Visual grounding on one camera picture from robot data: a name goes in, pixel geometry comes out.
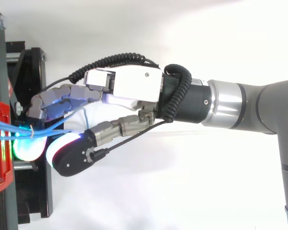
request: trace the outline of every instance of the coiled cord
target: coiled cord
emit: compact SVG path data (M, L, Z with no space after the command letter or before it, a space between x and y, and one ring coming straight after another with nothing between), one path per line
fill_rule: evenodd
M92 64L88 64L69 75L68 79L71 83L75 84L84 78L85 72L91 69L123 65L148 65L150 67L158 68L158 65L156 65L151 60L146 59L145 56L141 54L125 53L105 57L93 62Z
M175 90L173 96L171 97L168 105L167 105L167 110L165 112L165 115L163 119L167 123L172 123L174 121L174 117L177 113L177 109L187 94L189 87L192 82L192 76L191 73L183 66L176 65L176 64L171 64L168 65L164 68L164 73L168 73L171 75L179 74L180 75L180 82Z

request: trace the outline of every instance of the glowing led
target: glowing led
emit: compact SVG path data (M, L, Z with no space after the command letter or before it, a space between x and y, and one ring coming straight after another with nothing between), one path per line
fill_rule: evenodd
M34 161L42 155L47 137L32 139L17 139L13 143L15 156L23 161Z
M47 149L46 152L46 159L48 163L53 167L52 165L52 159L54 155L59 151L63 146L67 145L68 143L77 140L80 138L79 134L76 133L67 133L63 135L62 137L56 139L53 141L50 146Z

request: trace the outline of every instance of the blue wire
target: blue wire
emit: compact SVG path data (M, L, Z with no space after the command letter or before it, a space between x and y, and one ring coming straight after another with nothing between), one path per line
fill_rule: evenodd
M55 123L54 125L50 126L49 128L46 128L44 130L38 130L38 131L35 131L35 132L37 134L42 134L42 133L47 133L49 131L52 131L53 129L55 129L59 125L63 124L68 119L70 119L72 116L74 116L79 110L83 110L84 111L86 127L87 127L87 129L89 129L86 109L85 108L79 108L79 109L75 110L72 114L70 114L66 118L60 120L59 122ZM12 125L6 124L6 123L1 122L1 121L0 121L0 126L3 126L4 127L3 130L7 130L7 131L10 131L9 129L15 129L16 128L18 130L17 132L19 132L19 133L28 134L28 135L30 135L32 133L32 131L30 131L30 130L27 130L27 129L24 129L24 128L19 128L19 127L16 127L16 126L12 126Z
M50 136L55 136L55 135L58 135L58 134L62 134L62 133L66 133L66 132L72 132L73 130L58 130L57 133L49 133L48 135L34 135L32 137L32 139L35 139L35 138L43 138L43 137L50 137ZM1 137L0 136L0 140L16 140L16 139L31 139L31 136L19 136L19 137Z
M56 127L58 127L59 125L63 124L68 119L70 119L72 116L74 116L75 113L77 113L79 110L83 110L84 111L86 127L87 127L87 129L89 129L86 109L85 108L79 108L79 109L75 110L72 114L67 116L66 118L64 118L61 121L57 122L56 124L52 125L51 127L46 128L44 130L35 131L34 137L53 136L53 135L58 135L58 134L61 134L61 133L70 132L71 130L60 130L60 132L58 133L58 130L54 130L54 129ZM10 138L8 140L13 140L14 138L15 139L31 138L31 134L32 134L31 130L27 130L27 129L24 129L24 128L12 126L12 125L6 124L4 122L0 122L0 130L5 130L5 131L9 131L9 132L17 132L17 133L25 135L25 136L20 136L22 138L20 138L20 137L16 137L16 138L15 137L13 137L13 138L11 138L11 137L6 137L6 138L0 137L0 140L5 140L5 139L8 139L8 138Z

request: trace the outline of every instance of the red plastic clip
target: red plastic clip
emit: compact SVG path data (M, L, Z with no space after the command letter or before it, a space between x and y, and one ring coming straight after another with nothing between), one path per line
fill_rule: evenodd
M0 102L0 121L10 124L10 107ZM9 136L8 131L1 131L0 136ZM11 142L0 140L0 192L13 181L13 163Z

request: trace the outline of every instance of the robotic arm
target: robotic arm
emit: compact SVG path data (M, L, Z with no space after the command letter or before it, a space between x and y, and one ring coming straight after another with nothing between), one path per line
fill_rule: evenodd
M100 100L140 110L138 115L102 122L80 135L69 133L55 140L47 150L47 159L61 175L71 176L89 168L111 150L174 118L210 127L277 134L288 216L288 81L266 86L205 82L192 79L181 66L169 65L163 73L157 65L145 62L97 66L83 72L85 86L64 84L36 95L27 117L51 121ZM165 121L154 125L155 118ZM94 151L119 136L131 138Z

